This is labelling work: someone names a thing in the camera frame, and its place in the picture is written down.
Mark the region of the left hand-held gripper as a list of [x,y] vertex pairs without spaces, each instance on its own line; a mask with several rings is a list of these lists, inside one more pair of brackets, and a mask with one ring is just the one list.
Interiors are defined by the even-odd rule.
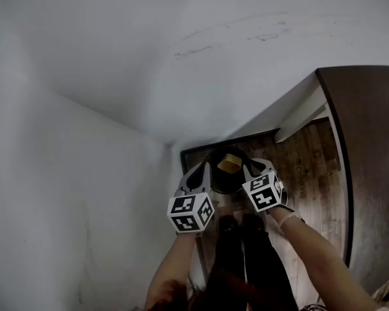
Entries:
[[215,213],[210,192],[209,163],[197,164],[181,178],[167,207],[167,217],[177,233],[201,233],[206,229]]

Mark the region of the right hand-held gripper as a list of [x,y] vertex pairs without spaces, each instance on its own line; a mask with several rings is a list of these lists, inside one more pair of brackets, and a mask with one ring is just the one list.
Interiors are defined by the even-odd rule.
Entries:
[[245,178],[242,187],[257,213],[278,205],[287,205],[287,188],[278,178],[271,161],[252,158],[250,167],[243,165],[242,169]]

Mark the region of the black waste bin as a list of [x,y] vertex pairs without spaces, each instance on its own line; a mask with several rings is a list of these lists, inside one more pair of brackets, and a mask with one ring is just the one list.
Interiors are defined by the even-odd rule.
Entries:
[[242,159],[242,167],[249,163],[249,157],[244,151],[235,146],[221,146],[212,150],[206,157],[211,167],[211,188],[221,194],[233,194],[242,189],[246,182],[243,168],[234,174],[228,174],[217,167],[226,154],[233,154]]

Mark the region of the yellow plastic tray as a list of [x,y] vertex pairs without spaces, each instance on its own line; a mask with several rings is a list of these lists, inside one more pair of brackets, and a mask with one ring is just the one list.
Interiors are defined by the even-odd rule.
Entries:
[[242,159],[233,154],[226,154],[217,167],[228,174],[234,174],[242,168]]

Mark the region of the person's left forearm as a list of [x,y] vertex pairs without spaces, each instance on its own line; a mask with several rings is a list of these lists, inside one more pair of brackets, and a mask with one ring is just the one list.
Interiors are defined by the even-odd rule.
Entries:
[[171,301],[174,288],[187,288],[196,233],[181,233],[156,270],[147,292],[145,310]]

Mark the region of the person's right forearm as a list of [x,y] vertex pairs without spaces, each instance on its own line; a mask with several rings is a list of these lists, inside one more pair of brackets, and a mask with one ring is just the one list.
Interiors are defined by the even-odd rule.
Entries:
[[282,207],[268,210],[302,260],[328,311],[378,311],[380,306],[353,278],[336,249],[320,233]]

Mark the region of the person's right black shoe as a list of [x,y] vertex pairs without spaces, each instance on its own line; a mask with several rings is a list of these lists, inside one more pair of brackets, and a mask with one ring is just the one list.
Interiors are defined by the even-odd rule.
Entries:
[[265,221],[256,214],[246,213],[242,218],[241,231],[243,237],[266,233]]

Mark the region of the person's black shoe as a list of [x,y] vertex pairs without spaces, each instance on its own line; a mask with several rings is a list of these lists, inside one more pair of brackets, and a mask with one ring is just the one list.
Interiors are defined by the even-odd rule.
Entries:
[[218,219],[220,238],[239,238],[239,225],[233,216],[225,215]]
[[266,233],[265,221],[256,214],[246,213],[242,218],[241,231],[243,237]]

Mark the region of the person's left black shoe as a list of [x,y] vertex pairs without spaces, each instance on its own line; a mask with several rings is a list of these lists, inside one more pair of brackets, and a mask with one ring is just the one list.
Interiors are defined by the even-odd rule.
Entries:
[[239,238],[239,225],[233,216],[225,215],[218,219],[220,238]]

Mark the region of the person's left leg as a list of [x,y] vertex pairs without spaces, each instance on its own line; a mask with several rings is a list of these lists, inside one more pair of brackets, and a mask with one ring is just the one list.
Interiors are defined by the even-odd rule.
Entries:
[[245,283],[244,254],[236,236],[221,236],[215,248],[215,261],[206,285],[206,304],[214,311],[246,311],[241,292]]

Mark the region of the person's leg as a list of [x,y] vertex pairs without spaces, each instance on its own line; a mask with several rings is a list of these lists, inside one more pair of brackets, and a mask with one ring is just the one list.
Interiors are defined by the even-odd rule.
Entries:
[[253,311],[299,311],[285,267],[268,233],[246,233],[243,238],[246,276],[253,295]]
[[241,292],[245,283],[244,254],[236,236],[221,236],[215,248],[215,261],[206,285],[206,304],[214,311],[246,311]]

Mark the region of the person's right leg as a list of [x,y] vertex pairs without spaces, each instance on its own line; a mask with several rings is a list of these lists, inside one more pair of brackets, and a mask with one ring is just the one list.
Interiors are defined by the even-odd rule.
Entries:
[[253,295],[253,311],[299,311],[285,267],[268,233],[246,233],[243,238],[246,276]]

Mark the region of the dark wooden table white legs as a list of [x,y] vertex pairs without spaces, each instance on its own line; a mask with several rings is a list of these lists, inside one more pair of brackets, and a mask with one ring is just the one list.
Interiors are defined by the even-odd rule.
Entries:
[[366,291],[389,279],[389,66],[322,67],[238,128],[281,142],[325,113],[344,171],[345,262]]

